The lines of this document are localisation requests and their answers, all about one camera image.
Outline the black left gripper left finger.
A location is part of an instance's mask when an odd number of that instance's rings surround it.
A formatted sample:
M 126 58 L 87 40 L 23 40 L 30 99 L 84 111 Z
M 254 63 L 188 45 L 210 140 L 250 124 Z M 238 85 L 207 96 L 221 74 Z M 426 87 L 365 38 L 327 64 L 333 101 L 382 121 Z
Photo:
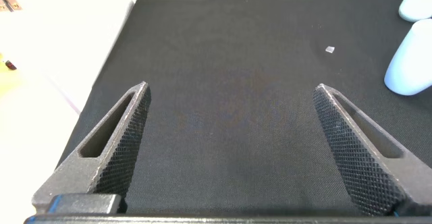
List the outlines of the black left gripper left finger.
M 117 194 L 124 198 L 150 103 L 146 82 L 131 87 L 34 193 L 36 211 L 46 213 L 60 194 Z

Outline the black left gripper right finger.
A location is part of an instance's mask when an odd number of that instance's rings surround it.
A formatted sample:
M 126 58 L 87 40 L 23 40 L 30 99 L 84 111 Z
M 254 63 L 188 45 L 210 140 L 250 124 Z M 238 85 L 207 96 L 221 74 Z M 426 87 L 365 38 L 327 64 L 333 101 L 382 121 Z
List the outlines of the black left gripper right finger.
M 369 216 L 430 216 L 431 168 L 338 90 L 313 104 L 353 203 Z

